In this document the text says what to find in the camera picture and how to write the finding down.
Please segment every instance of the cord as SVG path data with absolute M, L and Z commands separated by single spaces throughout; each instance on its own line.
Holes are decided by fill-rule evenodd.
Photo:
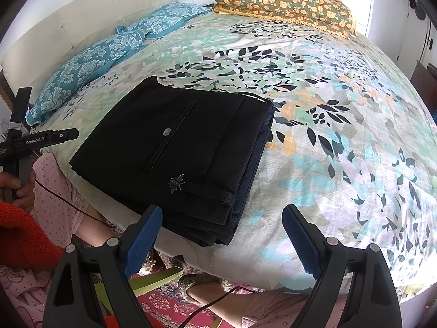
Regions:
M 189 323 L 189 321 L 191 321 L 194 318 L 194 316 L 196 316 L 197 314 L 199 314 L 203 310 L 206 310 L 207 308 L 211 307 L 212 305 L 216 304 L 218 301 L 223 300 L 226 296 L 228 296 L 228 294 L 231 294 L 236 289 L 243 289 L 243 290 L 245 290 L 247 292 L 252 292 L 252 294 L 256 294 L 256 291 L 249 290 L 249 289 L 247 289 L 245 287 L 242 287 L 242 286 L 235 286 L 232 290 L 226 292 L 226 294 L 224 294 L 223 296 L 219 297 L 218 299 L 216 299 L 216 300 L 214 300 L 214 301 L 212 301 L 212 302 L 210 302 L 210 303 L 208 303 L 208 304 L 206 304 L 206 305 L 196 309 L 192 314 L 190 314 L 188 316 L 188 318 L 185 321 L 182 322 L 182 324 L 178 328 L 184 328 Z
M 44 190 L 46 190 L 47 192 L 51 193 L 53 196 L 56 196 L 56 197 L 59 198 L 60 200 L 64 201 L 66 204 L 70 205 L 70 206 L 73 207 L 75 210 L 77 210 L 77 211 L 83 213 L 85 216 L 88 216 L 88 217 L 90 217 L 90 218 L 92 218 L 92 219 L 95 219 L 96 221 L 103 223 L 106 227 L 109 227 L 109 228 L 111 228 L 111 229 L 115 229 L 115 228 L 117 228 L 115 225 L 108 225 L 108 224 L 106 224 L 104 221 L 99 220 L 99 219 L 97 219 L 97 218 L 95 218 L 95 217 L 89 215 L 88 213 L 86 213 L 86 212 L 84 212 L 84 211 L 78 209 L 75 205 L 72 205 L 71 203 L 69 203 L 67 200 L 65 200 L 64 198 L 62 198 L 62 197 L 59 196 L 58 194 L 54 193 L 53 191 L 50 191 L 47 187 L 45 187 L 43 184 L 41 184 L 37 179 L 35 179 L 35 182 L 36 182 L 39 186 L 41 186 Z

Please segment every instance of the bed sheet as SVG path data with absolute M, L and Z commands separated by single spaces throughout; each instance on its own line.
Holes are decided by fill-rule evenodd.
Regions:
M 314 281 L 281 224 L 282 209 L 294 203 L 325 236 L 360 248 L 377 243 L 401 301 L 437 281 L 437 127 L 408 79 L 364 36 L 345 40 L 306 26 L 209 13 L 78 92 L 40 129 L 77 127 L 79 138 L 46 151 L 121 227 L 137 216 L 77 176 L 69 160 L 150 75 L 175 87 L 249 90 L 276 106 L 231 244 L 201 248 L 162 229 L 158 250 L 236 282 L 306 289 Z M 122 140 L 114 134 L 117 147 Z M 108 151 L 122 161 L 116 147 Z

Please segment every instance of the black garment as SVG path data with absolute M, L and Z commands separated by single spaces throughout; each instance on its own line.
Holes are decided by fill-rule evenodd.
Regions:
M 245 94 L 141 82 L 103 118 L 71 159 L 85 180 L 200 245 L 229 244 L 274 115 Z

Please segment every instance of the cream tufted headboard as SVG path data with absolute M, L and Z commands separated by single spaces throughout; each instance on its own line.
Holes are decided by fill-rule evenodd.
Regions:
M 32 86 L 31 102 L 68 59 L 130 25 L 154 9 L 177 0 L 75 0 L 33 26 L 0 61 L 14 92 Z

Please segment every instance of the blue gripper pad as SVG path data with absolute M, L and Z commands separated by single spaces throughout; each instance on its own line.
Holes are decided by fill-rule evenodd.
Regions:
M 299 215 L 301 218 L 299 218 L 293 211 L 293 208 L 299 212 L 295 205 L 288 205 L 283 209 L 282 225 L 299 256 L 305 272 L 313 275 L 314 279 L 318 280 L 322 275 L 319 251 L 302 223 L 302 221 L 305 221 L 308 225 L 307 221 L 300 212 Z
M 143 266 L 147 253 L 161 229 L 162 222 L 162 210 L 160 207 L 155 206 L 126 251 L 126 264 L 123 269 L 125 278 L 129 279 L 132 275 L 138 273 Z

